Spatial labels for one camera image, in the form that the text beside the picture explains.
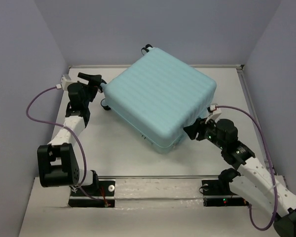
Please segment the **light blue suitcase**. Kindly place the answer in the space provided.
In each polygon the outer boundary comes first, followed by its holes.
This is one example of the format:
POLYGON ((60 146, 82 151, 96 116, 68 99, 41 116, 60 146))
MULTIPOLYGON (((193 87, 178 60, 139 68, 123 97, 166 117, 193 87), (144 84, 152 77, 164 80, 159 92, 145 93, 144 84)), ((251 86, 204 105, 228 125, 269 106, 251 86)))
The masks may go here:
POLYGON ((161 154, 185 137, 184 127, 206 114, 214 79, 147 44, 143 56, 108 83, 106 105, 161 154))

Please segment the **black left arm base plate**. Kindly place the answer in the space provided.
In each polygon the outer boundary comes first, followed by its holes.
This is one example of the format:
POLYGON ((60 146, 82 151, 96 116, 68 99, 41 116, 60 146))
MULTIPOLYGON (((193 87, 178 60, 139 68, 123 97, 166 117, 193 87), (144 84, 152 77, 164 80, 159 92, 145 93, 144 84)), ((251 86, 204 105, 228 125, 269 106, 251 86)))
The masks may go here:
POLYGON ((115 179, 100 179, 99 188, 92 185, 72 188, 68 200, 69 207, 76 208, 114 208, 115 179))

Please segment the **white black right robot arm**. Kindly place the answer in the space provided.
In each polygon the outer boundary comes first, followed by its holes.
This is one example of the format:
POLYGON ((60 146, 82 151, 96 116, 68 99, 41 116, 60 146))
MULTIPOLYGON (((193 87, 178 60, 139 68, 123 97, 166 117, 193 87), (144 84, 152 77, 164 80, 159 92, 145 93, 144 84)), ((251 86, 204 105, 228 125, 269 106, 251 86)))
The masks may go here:
POLYGON ((218 176, 221 193, 237 194, 251 206, 271 216, 272 225, 281 237, 296 237, 296 195, 279 182, 256 158, 254 152, 238 139, 238 129, 228 119, 215 122, 198 118, 184 127, 191 140, 207 139, 221 150, 231 167, 218 176))

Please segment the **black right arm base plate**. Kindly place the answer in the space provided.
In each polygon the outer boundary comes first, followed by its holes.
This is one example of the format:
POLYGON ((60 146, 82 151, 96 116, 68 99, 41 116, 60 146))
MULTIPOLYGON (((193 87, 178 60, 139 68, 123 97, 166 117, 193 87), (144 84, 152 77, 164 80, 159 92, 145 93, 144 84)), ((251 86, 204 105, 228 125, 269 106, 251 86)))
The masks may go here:
POLYGON ((230 191, 229 185, 218 179, 202 180, 199 188, 205 207, 249 206, 249 203, 230 191))

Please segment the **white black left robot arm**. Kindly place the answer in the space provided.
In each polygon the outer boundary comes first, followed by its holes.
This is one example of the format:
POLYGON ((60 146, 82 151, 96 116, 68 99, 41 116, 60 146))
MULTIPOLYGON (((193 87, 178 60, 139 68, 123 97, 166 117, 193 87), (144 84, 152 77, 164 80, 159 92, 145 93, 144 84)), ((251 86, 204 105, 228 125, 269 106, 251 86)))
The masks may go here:
POLYGON ((82 81, 73 82, 68 75, 61 79, 59 87, 68 93, 69 102, 59 132, 37 149, 39 179, 43 187, 71 186, 94 195, 100 187, 98 175, 86 166, 79 168, 74 145, 82 146, 78 136, 89 123, 89 104, 102 91, 104 81, 101 75, 78 73, 77 76, 82 81))

